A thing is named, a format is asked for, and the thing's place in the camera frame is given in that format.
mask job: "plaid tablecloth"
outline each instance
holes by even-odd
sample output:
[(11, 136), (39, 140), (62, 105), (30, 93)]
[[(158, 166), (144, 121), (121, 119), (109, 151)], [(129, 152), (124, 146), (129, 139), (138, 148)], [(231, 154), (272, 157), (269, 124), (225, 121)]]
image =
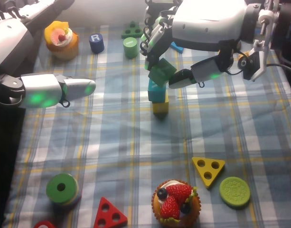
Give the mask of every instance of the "plaid tablecloth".
[[(169, 89), (169, 114), (161, 121), (148, 101), (144, 57), (124, 56), (122, 30), (74, 29), (80, 54), (69, 62), (54, 60), (41, 45), (36, 72), (88, 77), (97, 88), (67, 109), (27, 110), (4, 227), (50, 220), (58, 228), (92, 228), (101, 197), (127, 216), (128, 227), (159, 227), (152, 193), (175, 178), (199, 187), (202, 210), (195, 227), (291, 228), (291, 89), (283, 71), (269, 67), (256, 82), (221, 76), (204, 88)], [(94, 32), (104, 39), (99, 55), (88, 43)], [(183, 69), (215, 54), (169, 49), (164, 57)], [(268, 61), (277, 61), (274, 53)], [(195, 171), (193, 156), (226, 161), (211, 190)], [(72, 174), (82, 190), (70, 212), (53, 211), (45, 193), (61, 172)], [(231, 209), (219, 196), (219, 184), (229, 176), (249, 184), (245, 209)]]

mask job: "triangle block with holes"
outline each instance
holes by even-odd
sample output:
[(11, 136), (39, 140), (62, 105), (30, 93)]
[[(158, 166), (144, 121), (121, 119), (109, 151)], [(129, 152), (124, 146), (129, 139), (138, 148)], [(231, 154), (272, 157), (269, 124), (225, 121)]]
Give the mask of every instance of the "triangle block with holes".
[(217, 175), (225, 166), (224, 160), (199, 157), (193, 157), (192, 160), (207, 189), (212, 185)]
[(119, 228), (127, 224), (127, 217), (106, 198), (100, 200), (94, 228)]

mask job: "cupcake with orange frosting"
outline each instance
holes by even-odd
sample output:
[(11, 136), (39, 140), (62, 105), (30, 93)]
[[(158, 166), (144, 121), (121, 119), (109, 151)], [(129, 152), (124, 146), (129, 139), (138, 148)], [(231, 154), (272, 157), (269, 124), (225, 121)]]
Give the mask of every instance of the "cupcake with orange frosting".
[(152, 210), (156, 219), (166, 227), (192, 227), (201, 205), (196, 187), (181, 180), (161, 183), (153, 194)]
[(47, 48), (59, 59), (70, 60), (79, 52), (79, 36), (68, 22), (54, 21), (44, 31)]

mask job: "blue cylinder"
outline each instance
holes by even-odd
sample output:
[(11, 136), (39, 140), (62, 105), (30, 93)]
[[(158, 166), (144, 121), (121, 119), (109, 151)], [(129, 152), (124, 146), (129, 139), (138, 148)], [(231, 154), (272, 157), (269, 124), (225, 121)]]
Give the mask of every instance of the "blue cylinder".
[(89, 36), (90, 48), (95, 54), (104, 50), (103, 36), (100, 33), (94, 33)]

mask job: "robotic arm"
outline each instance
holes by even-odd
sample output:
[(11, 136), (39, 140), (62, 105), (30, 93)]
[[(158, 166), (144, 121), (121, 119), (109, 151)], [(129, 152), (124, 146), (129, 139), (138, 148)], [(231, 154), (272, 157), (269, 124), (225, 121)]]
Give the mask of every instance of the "robotic arm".
[[(217, 56), (175, 73), (169, 80), (170, 88), (200, 85), (223, 73), (243, 72), (244, 79), (255, 81), (271, 66), (266, 64), (271, 43), (276, 47), (291, 39), (291, 4), (280, 5), (279, 0), (266, 0), (263, 5), (246, 5), (244, 0), (173, 0), (157, 19), (152, 8), (159, 3), (153, 1), (145, 0), (146, 40), (141, 43), (148, 70), (158, 63), (172, 41), (183, 48), (219, 51)], [(248, 57), (237, 48), (240, 41), (253, 43)], [(233, 53), (243, 55), (238, 61), (241, 71), (236, 74), (229, 72)]]
[(47, 27), (74, 0), (37, 0), (35, 4), (0, 11), (0, 105), (44, 108), (92, 94), (95, 81), (54, 74), (11, 74), (32, 48), (33, 35)]

